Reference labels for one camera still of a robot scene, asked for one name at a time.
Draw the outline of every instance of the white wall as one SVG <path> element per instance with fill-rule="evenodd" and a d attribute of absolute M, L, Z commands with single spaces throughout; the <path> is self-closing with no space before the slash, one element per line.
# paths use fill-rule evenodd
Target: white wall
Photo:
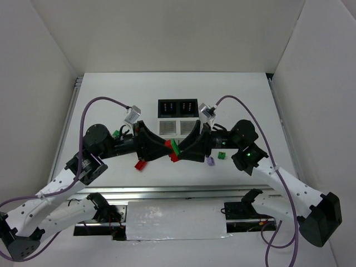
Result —
<path fill-rule="evenodd" d="M 273 85 L 310 184 L 341 200 L 331 238 L 339 267 L 356 266 L 356 21 L 341 1 L 307 0 Z"/>
<path fill-rule="evenodd" d="M 0 201 L 46 184 L 74 81 L 30 2 L 0 1 Z"/>
<path fill-rule="evenodd" d="M 79 74 L 274 72 L 305 0 L 31 0 Z"/>

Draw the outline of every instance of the red lego brick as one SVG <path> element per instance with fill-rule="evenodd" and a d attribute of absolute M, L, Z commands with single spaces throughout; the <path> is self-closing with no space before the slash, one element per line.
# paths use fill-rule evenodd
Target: red lego brick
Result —
<path fill-rule="evenodd" d="M 146 166 L 146 164 L 147 161 L 139 160 L 138 163 L 135 165 L 135 168 L 138 169 L 139 171 L 142 171 Z"/>
<path fill-rule="evenodd" d="M 169 147 L 170 149 L 173 150 L 173 153 L 168 155 L 168 157 L 171 158 L 171 161 L 173 161 L 173 162 L 179 161 L 179 159 L 178 159 L 177 155 L 175 154 L 174 149 L 173 149 L 173 147 L 172 147 L 171 140 L 167 140 L 167 141 L 165 142 L 165 146 L 166 146 L 166 147 Z"/>

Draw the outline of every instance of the purple block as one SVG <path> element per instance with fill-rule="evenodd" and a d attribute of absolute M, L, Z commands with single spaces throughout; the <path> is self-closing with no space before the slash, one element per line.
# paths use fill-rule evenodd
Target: purple block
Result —
<path fill-rule="evenodd" d="M 215 166 L 215 161 L 214 161 L 214 158 L 209 156 L 206 158 L 206 162 L 209 166 Z"/>

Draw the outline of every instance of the perforated metal panel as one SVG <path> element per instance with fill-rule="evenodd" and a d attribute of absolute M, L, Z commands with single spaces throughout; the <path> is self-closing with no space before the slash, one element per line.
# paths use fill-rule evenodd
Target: perforated metal panel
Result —
<path fill-rule="evenodd" d="M 176 135 L 176 121 L 160 121 L 160 135 Z"/>
<path fill-rule="evenodd" d="M 193 130 L 195 121 L 181 121 L 180 122 L 180 134 L 188 135 Z"/>

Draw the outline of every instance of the small green block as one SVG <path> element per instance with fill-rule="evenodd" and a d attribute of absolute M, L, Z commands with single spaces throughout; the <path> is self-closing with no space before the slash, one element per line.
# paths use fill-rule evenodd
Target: small green block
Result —
<path fill-rule="evenodd" d="M 174 153 L 178 156 L 180 154 L 180 149 L 174 139 L 171 139 L 171 146 L 174 150 Z"/>
<path fill-rule="evenodd" d="M 116 138 L 119 135 L 120 135 L 120 132 L 116 130 L 115 132 L 113 132 L 112 137 Z"/>
<path fill-rule="evenodd" d="M 225 153 L 225 152 L 219 152 L 217 158 L 218 158 L 219 160 L 223 160 L 223 159 L 225 158 L 225 156 L 226 156 L 226 153 Z"/>

